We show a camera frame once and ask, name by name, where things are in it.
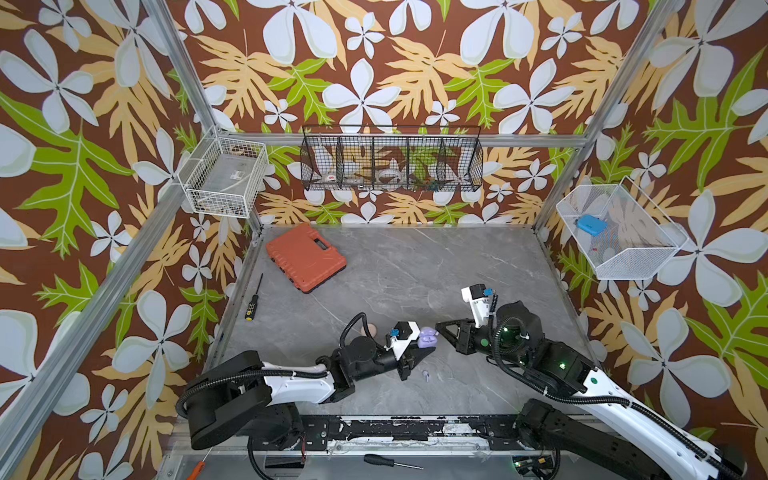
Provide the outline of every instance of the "red item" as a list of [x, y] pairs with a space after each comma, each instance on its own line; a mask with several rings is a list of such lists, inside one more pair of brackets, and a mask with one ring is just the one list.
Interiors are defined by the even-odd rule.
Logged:
[[346, 266], [346, 258], [306, 223], [269, 242], [266, 253], [304, 293], [311, 292]]

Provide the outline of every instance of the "blue object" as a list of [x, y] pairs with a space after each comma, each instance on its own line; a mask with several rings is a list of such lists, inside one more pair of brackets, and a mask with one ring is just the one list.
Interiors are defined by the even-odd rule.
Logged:
[[600, 235], [603, 230], [607, 228], [608, 224], [599, 218], [592, 217], [591, 215], [584, 215], [576, 222], [576, 227], [589, 233], [593, 237]]

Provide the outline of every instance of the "brown wallpaper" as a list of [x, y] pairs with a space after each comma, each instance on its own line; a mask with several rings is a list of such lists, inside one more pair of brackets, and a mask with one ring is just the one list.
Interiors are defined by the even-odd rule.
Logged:
[[[200, 128], [138, 1], [2, 1], [0, 29], [8, 412], [57, 336], [79, 327]], [[202, 368], [247, 237], [242, 221], [179, 210], [14, 478], [154, 476], [177, 394]]]
[[[559, 217], [541, 232], [612, 378], [680, 427], [740, 447], [750, 478], [768, 468], [766, 12], [686, 4], [574, 182], [634, 178], [692, 243], [650, 280], [599, 281]], [[658, 358], [639, 353], [648, 343]]]

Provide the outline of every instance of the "wire basket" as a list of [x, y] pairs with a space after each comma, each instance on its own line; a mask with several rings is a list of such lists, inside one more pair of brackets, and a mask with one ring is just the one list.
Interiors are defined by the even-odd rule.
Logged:
[[[628, 177], [620, 184], [579, 185], [557, 211], [598, 280], [650, 279], [687, 238]], [[576, 225], [584, 215], [607, 226], [593, 236]]]
[[479, 127], [472, 127], [472, 134], [453, 135], [440, 127], [399, 125], [403, 132], [397, 134], [344, 134], [333, 128], [304, 128], [306, 190], [475, 191], [482, 184]]
[[184, 192], [196, 213], [248, 218], [269, 161], [266, 146], [229, 137], [203, 139]]

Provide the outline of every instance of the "small object in basket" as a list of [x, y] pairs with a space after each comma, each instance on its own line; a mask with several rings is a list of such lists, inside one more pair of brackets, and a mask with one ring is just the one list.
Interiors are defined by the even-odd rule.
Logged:
[[266, 253], [304, 293], [346, 267], [346, 258], [307, 223], [269, 242]]
[[608, 224], [599, 218], [591, 215], [584, 215], [576, 222], [576, 227], [589, 233], [593, 237], [600, 235], [607, 228]]

